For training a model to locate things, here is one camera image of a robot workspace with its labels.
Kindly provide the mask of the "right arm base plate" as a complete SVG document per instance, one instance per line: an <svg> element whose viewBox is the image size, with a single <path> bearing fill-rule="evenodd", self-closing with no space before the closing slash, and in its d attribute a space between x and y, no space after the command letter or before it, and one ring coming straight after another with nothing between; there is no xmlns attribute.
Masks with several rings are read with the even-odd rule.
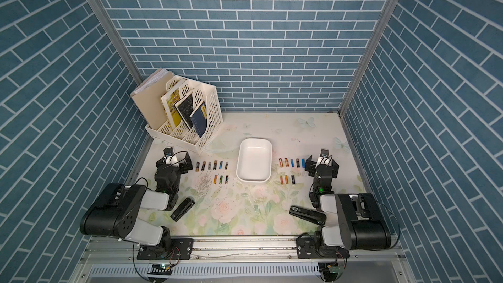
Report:
<svg viewBox="0 0 503 283"><path fill-rule="evenodd" d="M302 234L296 238L297 257L299 259L348 259L350 253L342 246L328 246L320 237Z"/></svg>

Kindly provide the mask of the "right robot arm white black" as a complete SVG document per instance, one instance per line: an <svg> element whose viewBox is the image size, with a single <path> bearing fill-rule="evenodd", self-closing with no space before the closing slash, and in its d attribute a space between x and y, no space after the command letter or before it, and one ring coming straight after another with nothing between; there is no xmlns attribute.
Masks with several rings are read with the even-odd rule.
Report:
<svg viewBox="0 0 503 283"><path fill-rule="evenodd" d="M327 149L314 160L305 160L305 171L313 179L309 199L314 208L307 218L318 225L315 233L320 253L346 250L386 250L392 236L381 209L370 193L336 193L332 183L339 174L339 164Z"/></svg>

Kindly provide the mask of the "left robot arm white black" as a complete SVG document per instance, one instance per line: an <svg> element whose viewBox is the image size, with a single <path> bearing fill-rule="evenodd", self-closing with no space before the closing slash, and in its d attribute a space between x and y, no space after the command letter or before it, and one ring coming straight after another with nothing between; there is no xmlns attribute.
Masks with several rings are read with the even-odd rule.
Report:
<svg viewBox="0 0 503 283"><path fill-rule="evenodd" d="M169 147L163 153L164 156L156 162L154 190L140 183L130 186L108 184L82 217L80 232L171 250L169 230L138 217L141 209L161 212L173 210L178 200L181 176L193 169L187 151L175 152Z"/></svg>

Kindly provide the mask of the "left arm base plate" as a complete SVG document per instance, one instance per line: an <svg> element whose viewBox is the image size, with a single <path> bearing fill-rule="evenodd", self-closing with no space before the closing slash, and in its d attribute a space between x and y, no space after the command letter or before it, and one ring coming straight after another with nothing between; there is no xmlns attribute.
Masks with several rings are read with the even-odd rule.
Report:
<svg viewBox="0 0 503 283"><path fill-rule="evenodd" d="M172 238L162 240L156 246L141 245L137 255L138 260L166 260L176 262L188 260L193 249L193 238Z"/></svg>

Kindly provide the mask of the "white plastic storage box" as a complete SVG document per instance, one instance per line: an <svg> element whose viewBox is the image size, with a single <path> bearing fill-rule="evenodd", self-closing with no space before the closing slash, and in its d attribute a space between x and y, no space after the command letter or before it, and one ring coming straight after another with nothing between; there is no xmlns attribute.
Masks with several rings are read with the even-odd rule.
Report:
<svg viewBox="0 0 503 283"><path fill-rule="evenodd" d="M272 144L263 138L241 142L236 175L244 183L267 183L272 172Z"/></svg>

